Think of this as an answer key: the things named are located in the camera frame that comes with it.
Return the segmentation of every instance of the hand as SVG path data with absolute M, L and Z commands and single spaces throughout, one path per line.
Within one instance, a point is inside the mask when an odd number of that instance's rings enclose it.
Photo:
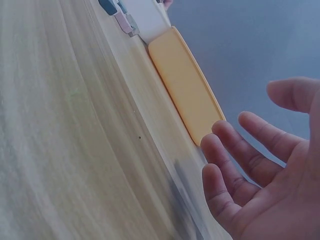
M 270 82 L 280 107 L 309 113 L 310 141 L 286 133 L 250 112 L 240 125 L 286 167 L 263 156 L 227 122 L 213 125 L 201 143 L 204 195 L 213 217 L 235 240 L 320 239 L 320 81 Z M 237 171 L 225 149 L 259 186 Z
M 164 7 L 166 10 L 171 6 L 171 4 L 174 2 L 174 0 L 163 0 Z

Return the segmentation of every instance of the wooden table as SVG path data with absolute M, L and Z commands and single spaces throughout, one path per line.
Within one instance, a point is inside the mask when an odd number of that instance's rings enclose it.
M 0 239 L 230 239 L 145 46 L 97 0 L 0 1 Z

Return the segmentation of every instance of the white object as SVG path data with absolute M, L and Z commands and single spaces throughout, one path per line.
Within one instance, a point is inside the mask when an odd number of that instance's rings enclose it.
M 121 0 L 134 19 L 140 38 L 149 44 L 171 28 L 165 5 L 157 0 Z

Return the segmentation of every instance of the orange case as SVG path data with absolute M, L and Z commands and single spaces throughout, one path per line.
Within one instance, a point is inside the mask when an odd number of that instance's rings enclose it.
M 175 27 L 148 46 L 150 57 L 192 140 L 200 146 L 225 116 L 203 72 Z

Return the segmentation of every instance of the gray background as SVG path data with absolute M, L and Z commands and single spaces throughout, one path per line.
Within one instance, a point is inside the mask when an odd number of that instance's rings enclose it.
M 320 78 L 319 9 L 319 0 L 174 0 L 168 10 L 227 120 L 276 162 L 237 118 L 251 111 L 309 138 L 308 116 L 273 104 L 266 85 L 292 76 Z

